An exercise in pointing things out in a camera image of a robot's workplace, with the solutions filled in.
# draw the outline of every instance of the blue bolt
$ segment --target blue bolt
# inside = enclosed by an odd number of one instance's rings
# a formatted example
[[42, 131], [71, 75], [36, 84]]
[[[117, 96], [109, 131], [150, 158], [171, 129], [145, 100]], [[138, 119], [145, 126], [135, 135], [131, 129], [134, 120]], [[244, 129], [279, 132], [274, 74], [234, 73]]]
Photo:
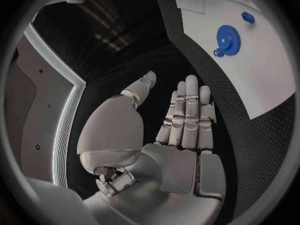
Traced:
[[217, 48], [216, 50], [213, 51], [213, 55], [215, 55], [216, 57], [223, 57], [224, 56], [224, 52], [222, 49]]
[[250, 13], [248, 12], [243, 12], [241, 14], [241, 17], [242, 19], [244, 19], [244, 21], [248, 22], [248, 23], [251, 23], [251, 24], [254, 24], [255, 23], [255, 18], [253, 15], [251, 15]]

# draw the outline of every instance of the blue gear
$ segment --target blue gear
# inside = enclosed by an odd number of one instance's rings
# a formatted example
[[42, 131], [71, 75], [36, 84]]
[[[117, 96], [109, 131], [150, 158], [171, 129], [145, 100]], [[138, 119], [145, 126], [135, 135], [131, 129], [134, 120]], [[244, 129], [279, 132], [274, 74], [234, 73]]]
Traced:
[[216, 34], [216, 40], [219, 48], [226, 55], [235, 55], [241, 48], [241, 38], [238, 31], [229, 25], [221, 26]]

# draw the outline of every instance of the black mesh surface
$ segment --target black mesh surface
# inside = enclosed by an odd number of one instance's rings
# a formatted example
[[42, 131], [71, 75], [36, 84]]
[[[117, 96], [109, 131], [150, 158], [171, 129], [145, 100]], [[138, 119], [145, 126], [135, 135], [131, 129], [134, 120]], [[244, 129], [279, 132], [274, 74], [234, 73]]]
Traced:
[[237, 91], [221, 68], [183, 33], [181, 11], [176, 8], [176, 1], [157, 1], [170, 40], [210, 87], [230, 134], [237, 167], [236, 217], [266, 190], [283, 161], [292, 135], [294, 96], [250, 120]]

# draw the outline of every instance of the blue plastic part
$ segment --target blue plastic part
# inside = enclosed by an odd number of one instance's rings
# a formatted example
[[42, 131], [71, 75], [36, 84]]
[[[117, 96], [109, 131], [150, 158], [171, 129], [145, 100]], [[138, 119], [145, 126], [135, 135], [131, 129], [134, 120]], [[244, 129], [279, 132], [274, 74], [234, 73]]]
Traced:
[[229, 25], [221, 26], [216, 34], [216, 40], [219, 48], [213, 51], [216, 57], [235, 55], [241, 48], [241, 38], [238, 31]]
[[253, 15], [251, 15], [250, 13], [248, 12], [243, 12], [241, 14], [241, 17], [242, 19], [244, 19], [244, 21], [248, 22], [248, 23], [251, 23], [251, 24], [254, 24], [255, 23], [255, 18]]

